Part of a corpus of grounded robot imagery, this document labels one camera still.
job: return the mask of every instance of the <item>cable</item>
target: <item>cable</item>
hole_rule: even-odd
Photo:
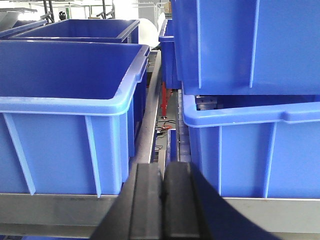
[[[158,148],[158,150],[161,150],[161,149],[163,149],[164,146],[163,145],[155,145],[155,147]]]
[[[173,120],[173,119],[170,119],[170,120],[165,120],[165,121],[158,121],[158,123],[170,123],[170,124],[175,124],[176,123],[176,120]]]
[[[163,139],[163,138],[166,137],[166,136],[167,136],[167,134],[163,134],[163,135],[161,135],[161,136],[157,136],[156,139]]]

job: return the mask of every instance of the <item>metal rail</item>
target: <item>metal rail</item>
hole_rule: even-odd
[[[161,91],[161,52],[156,55],[154,69],[146,97],[145,113],[136,139],[137,154],[131,159],[133,163],[150,163],[155,149],[155,125],[157,121],[159,96]]]

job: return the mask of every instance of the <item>plastic crate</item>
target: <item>plastic crate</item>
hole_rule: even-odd
[[[172,0],[188,95],[320,94],[320,2]]]
[[[0,41],[0,193],[118,194],[149,47]]]
[[[15,40],[138,43],[139,20],[68,19],[17,34]]]
[[[177,161],[177,138],[176,129],[169,129],[166,141],[165,166]]]
[[[40,21],[34,21],[34,22],[29,22],[29,21],[17,21],[17,23],[13,26],[13,28],[0,31],[0,40],[6,40],[9,37],[16,35],[18,33],[23,33],[25,31],[38,28],[40,26],[43,26],[46,24],[46,20],[40,20]]]
[[[166,19],[162,24],[159,34],[161,45],[161,70],[162,79],[167,89],[181,89],[181,81],[178,80],[175,42],[172,20]]]
[[[191,160],[223,197],[320,198],[318,97],[195,99],[183,95]]]

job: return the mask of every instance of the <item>blue plastic crate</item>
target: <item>blue plastic crate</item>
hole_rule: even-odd
[[[172,0],[188,95],[320,94],[320,2]]]
[[[177,137],[176,129],[169,129],[166,141],[165,166],[177,161]]]
[[[14,40],[138,43],[139,20],[68,19],[17,34]]]
[[[183,95],[191,160],[223,197],[320,198],[320,99]]]
[[[118,194],[149,47],[0,41],[0,193]]]
[[[161,45],[161,70],[162,79],[167,89],[181,89],[181,81],[178,80],[177,63],[175,53],[174,31],[172,20],[166,19],[159,34]]]
[[[33,22],[17,21],[17,23],[13,26],[13,28],[0,31],[0,40],[6,40],[13,35],[23,33],[25,31],[28,31],[34,28],[41,27],[46,23],[47,23],[46,20],[33,21]]]

